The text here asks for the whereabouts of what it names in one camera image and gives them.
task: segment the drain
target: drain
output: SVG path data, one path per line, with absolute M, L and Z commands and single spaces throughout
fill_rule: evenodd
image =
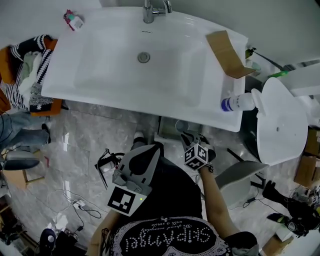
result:
M 147 52 L 140 52 L 138 54 L 138 61 L 140 63 L 147 63 L 150 60 L 150 54 Z

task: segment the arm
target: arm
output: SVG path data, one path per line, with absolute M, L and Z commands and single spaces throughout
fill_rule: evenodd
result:
M 86 251 L 85 255 L 88 256 L 99 256 L 99 249 L 100 249 L 100 243 L 101 243 L 101 233 L 102 230 L 107 228 L 108 230 L 112 230 L 112 228 L 116 225 L 120 218 L 121 214 L 117 211 L 111 210 L 107 216 L 104 218 L 104 220 L 100 223 L 98 228 L 95 230 L 90 244 L 88 246 L 88 250 Z
M 218 188 L 214 175 L 204 166 L 199 170 L 201 175 L 204 196 L 206 217 L 222 239 L 239 233 L 232 222 L 227 205 Z

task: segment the plastic bottle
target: plastic bottle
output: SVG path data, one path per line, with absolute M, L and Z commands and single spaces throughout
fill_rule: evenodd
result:
M 229 111 L 248 111 L 256 107 L 253 96 L 250 92 L 224 98 L 221 101 L 221 108 L 225 112 Z

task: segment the faucet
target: faucet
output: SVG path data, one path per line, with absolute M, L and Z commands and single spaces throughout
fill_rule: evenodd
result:
M 171 3 L 168 0 L 162 0 L 164 8 L 153 8 L 151 0 L 144 0 L 143 21 L 145 23 L 152 23 L 155 19 L 154 15 L 166 15 L 172 13 Z

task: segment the marble floor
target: marble floor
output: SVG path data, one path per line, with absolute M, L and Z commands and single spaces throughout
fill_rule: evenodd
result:
M 143 131 L 151 140 L 158 129 L 159 117 L 155 115 L 74 101 L 66 101 L 65 104 L 69 110 L 62 110 L 60 115 L 51 117 L 48 123 L 52 142 L 41 148 L 43 155 L 49 158 L 48 165 L 45 159 L 42 159 L 38 166 L 27 171 L 31 178 L 45 176 L 45 179 L 28 185 L 26 190 L 8 184 L 12 196 L 11 207 L 29 235 L 37 242 L 43 229 L 54 227 L 61 218 L 67 220 L 66 227 L 71 231 L 82 225 L 60 190 L 71 191 L 72 193 L 66 192 L 66 195 L 72 200 L 80 199 L 78 195 L 85 198 L 92 203 L 86 205 L 99 211 L 104 218 L 109 209 L 106 207 L 105 187 L 94 167 L 98 158 L 105 148 L 115 153 L 128 152 L 136 131 Z M 227 147 L 244 160 L 256 161 L 245 149 L 237 133 L 205 126 L 203 134 L 216 147 L 217 157 L 213 162 L 215 174 L 220 174 L 237 162 L 226 152 Z M 164 154 L 193 179 L 196 177 L 195 172 L 183 166 L 181 143 L 166 143 Z M 276 188 L 283 195 L 289 196 L 297 187 L 293 178 L 298 162 L 297 158 L 269 167 L 264 175 L 267 180 L 277 182 Z M 257 188 L 251 187 L 248 198 L 256 194 Z M 263 198 L 261 191 L 257 198 Z M 277 203 L 267 199 L 262 201 L 281 213 L 288 213 Z M 266 219 L 266 216 L 274 211 L 259 201 L 246 208 L 237 207 L 243 203 L 244 201 L 240 201 L 230 207 L 231 218 L 240 230 L 252 232 L 263 246 L 278 228 L 276 223 Z M 84 211 L 79 212 L 79 215 L 84 222 L 84 228 L 77 232 L 78 242 L 86 247 L 102 219 L 94 218 Z

